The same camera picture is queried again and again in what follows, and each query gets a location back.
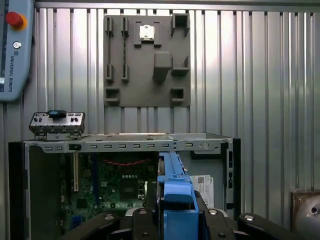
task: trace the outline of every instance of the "rectangular cutout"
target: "rectangular cutout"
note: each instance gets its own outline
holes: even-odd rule
[[[111,63],[109,63],[106,66],[106,76],[105,76],[105,80],[107,81],[108,84],[112,84],[114,82],[113,72],[114,72],[114,66]]]
[[[230,152],[229,152],[229,168],[230,168],[230,169],[232,169],[232,168],[233,168],[233,165],[234,165],[234,163],[233,163],[233,157],[234,157],[233,152],[230,151]]]
[[[124,82],[125,84],[127,84],[129,82],[129,77],[128,77],[128,73],[129,72],[129,67],[128,64],[124,63],[122,65],[122,76],[121,76],[121,80],[122,82]]]

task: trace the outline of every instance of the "metal panel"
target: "metal panel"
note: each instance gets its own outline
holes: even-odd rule
[[[310,13],[306,6],[279,12],[284,8],[37,5],[47,8],[35,13],[31,80],[21,101],[0,103],[1,213],[7,143],[31,138],[32,113],[53,108],[85,111],[90,134],[206,131],[241,138],[242,211],[285,227],[290,225],[290,191],[320,190],[319,13]],[[105,108],[99,50],[104,14],[168,16],[185,10],[190,14],[190,107]],[[4,220],[0,214],[0,234]]]

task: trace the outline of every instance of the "black plastic mount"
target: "black plastic mount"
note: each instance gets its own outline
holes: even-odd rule
[[[171,88],[171,101],[174,105],[180,105],[184,102],[184,89],[180,87],[173,87]]]
[[[176,28],[184,28],[184,36],[188,35],[190,29],[190,19],[188,13],[173,13],[171,19],[171,36],[174,35]]]
[[[179,66],[176,63],[175,57],[172,56],[172,71],[171,74],[173,76],[185,76],[189,72],[189,61],[188,57],[186,57],[183,61],[183,65]]]
[[[115,87],[107,87],[104,91],[104,101],[111,105],[118,105],[120,103],[120,90]]]
[[[188,107],[189,14],[104,17],[104,105]]]

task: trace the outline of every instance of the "motherboard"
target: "motherboard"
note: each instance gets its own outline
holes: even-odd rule
[[[101,212],[124,216],[128,209],[144,207],[157,171],[157,153],[62,154],[62,234]]]

